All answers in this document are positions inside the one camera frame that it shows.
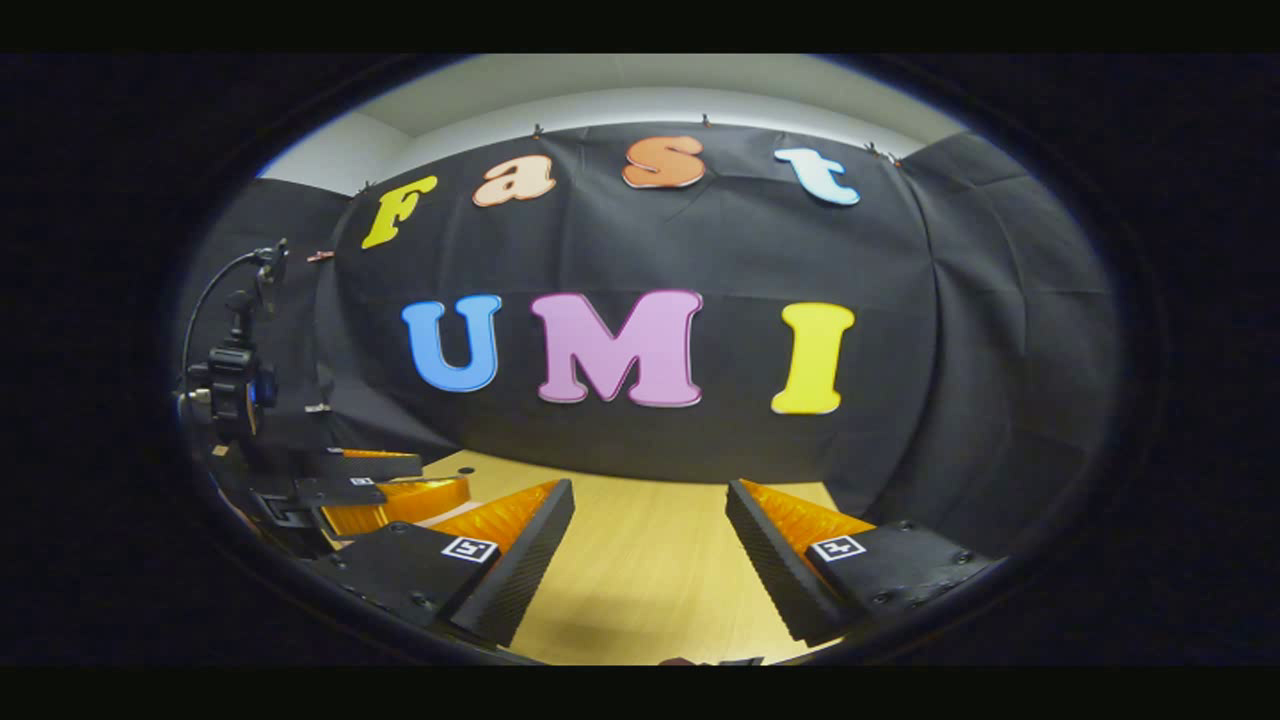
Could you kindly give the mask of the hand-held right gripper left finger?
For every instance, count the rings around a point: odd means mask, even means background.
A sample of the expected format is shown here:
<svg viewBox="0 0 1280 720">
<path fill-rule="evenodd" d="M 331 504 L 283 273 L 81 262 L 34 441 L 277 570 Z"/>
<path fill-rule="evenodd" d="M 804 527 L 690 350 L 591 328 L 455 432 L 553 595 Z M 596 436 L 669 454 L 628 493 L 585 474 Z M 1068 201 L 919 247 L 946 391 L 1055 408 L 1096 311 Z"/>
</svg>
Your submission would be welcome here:
<svg viewBox="0 0 1280 720">
<path fill-rule="evenodd" d="M 572 483 L 563 478 L 430 528 L 394 521 L 308 569 L 412 626 L 508 646 L 573 510 Z"/>
</svg>

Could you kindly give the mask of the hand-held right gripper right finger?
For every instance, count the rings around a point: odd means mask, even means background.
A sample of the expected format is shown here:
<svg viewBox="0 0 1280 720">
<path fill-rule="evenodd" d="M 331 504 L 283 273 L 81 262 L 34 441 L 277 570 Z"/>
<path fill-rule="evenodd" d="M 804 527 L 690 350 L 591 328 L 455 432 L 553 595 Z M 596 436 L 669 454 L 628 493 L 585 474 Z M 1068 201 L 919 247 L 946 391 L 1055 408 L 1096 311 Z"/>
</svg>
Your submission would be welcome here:
<svg viewBox="0 0 1280 720">
<path fill-rule="evenodd" d="M 873 525 L 750 480 L 726 515 L 790 635 L 861 639 L 941 603 L 1000 561 L 924 525 Z"/>
</svg>

